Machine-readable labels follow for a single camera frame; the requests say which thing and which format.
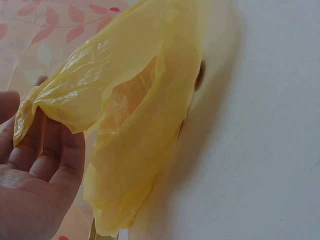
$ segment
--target leaf print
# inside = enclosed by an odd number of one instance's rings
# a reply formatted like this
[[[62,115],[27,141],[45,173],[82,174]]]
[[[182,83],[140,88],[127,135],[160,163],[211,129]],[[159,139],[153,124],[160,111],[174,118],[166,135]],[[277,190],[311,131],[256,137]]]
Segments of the leaf print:
[[[9,0],[3,0],[2,1],[2,8],[5,8],[9,3]]]
[[[118,7],[112,7],[112,8],[110,8],[110,10],[112,12],[120,12],[120,9]]]
[[[5,32],[8,29],[8,25],[6,23],[0,23],[0,32]]]
[[[73,5],[70,5],[68,12],[69,12],[69,17],[73,22],[75,22],[77,24],[84,24],[85,23],[85,13],[81,9],[79,9]]]
[[[32,3],[30,3],[27,6],[24,6],[23,8],[19,9],[17,13],[19,16],[27,16],[31,14],[35,9],[36,7]]]
[[[48,27],[48,28],[41,30],[40,32],[38,32],[34,36],[33,40],[31,41],[31,44],[36,44],[36,43],[42,41],[43,39],[46,39],[47,37],[50,36],[50,34],[52,34],[53,31],[54,31],[53,27]]]
[[[36,83],[39,76],[45,76],[45,75],[46,75],[46,71],[41,68],[23,71],[24,79],[27,80],[32,85]]]
[[[79,25],[76,26],[74,29],[71,29],[68,34],[66,35],[65,42],[67,44],[71,43],[73,40],[80,37],[85,32],[85,26]]]
[[[0,23],[0,40],[7,35],[8,25],[6,23]]]
[[[50,26],[57,26],[59,23],[59,16],[51,6],[46,9],[46,22]]]
[[[96,14],[106,15],[109,10],[103,6],[98,6],[95,4],[90,4],[89,7],[92,11],[94,11]]]
[[[52,51],[45,45],[41,45],[37,51],[37,60],[39,63],[46,65],[47,69],[49,69],[53,53]]]
[[[100,32],[105,26],[107,26],[112,21],[112,17],[106,16],[104,17],[98,24],[96,32]]]

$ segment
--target skin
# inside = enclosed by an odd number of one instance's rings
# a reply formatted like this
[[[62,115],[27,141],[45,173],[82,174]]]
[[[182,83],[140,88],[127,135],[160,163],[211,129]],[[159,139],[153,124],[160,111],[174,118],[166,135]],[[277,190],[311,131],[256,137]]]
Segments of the skin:
[[[27,135],[13,148],[19,104],[18,93],[0,92],[0,239],[50,240],[79,190],[85,139],[38,109]]]

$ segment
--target plastic bag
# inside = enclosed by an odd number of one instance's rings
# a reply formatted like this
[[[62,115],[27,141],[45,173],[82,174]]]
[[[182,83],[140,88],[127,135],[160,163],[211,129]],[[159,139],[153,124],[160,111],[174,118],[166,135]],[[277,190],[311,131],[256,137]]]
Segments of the plastic bag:
[[[130,226],[174,154],[194,94],[210,0],[141,0],[21,103],[18,144],[40,107],[73,133],[98,129],[84,197],[96,231]]]

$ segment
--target wrinkled plastic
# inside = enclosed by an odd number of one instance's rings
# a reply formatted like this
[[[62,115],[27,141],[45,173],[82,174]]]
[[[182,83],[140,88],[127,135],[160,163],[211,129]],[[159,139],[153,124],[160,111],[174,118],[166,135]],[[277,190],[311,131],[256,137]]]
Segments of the wrinkled plastic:
[[[210,0],[141,0],[21,103],[17,145],[40,107],[73,133],[98,129],[84,197],[96,230],[130,226],[175,151],[194,94]]]

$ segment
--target finger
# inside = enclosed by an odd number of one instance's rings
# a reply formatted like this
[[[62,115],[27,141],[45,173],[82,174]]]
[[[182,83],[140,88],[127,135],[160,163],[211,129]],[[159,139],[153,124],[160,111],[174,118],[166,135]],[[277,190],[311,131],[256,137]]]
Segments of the finger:
[[[41,76],[36,81],[36,86],[41,85],[47,77]],[[40,108],[35,112],[30,129],[25,137],[12,149],[7,164],[17,170],[28,172],[42,151],[43,135],[45,129],[45,114]]]
[[[8,157],[14,149],[15,118],[16,116],[13,116],[0,127],[0,164],[7,163]]]
[[[66,211],[74,201],[85,167],[86,144],[83,133],[72,134],[62,125],[63,149],[59,169],[49,181],[64,199]]]
[[[20,95],[16,91],[0,91],[0,124],[9,120],[18,110]]]
[[[42,155],[34,162],[29,173],[49,182],[59,169],[62,147],[61,123],[46,116]]]

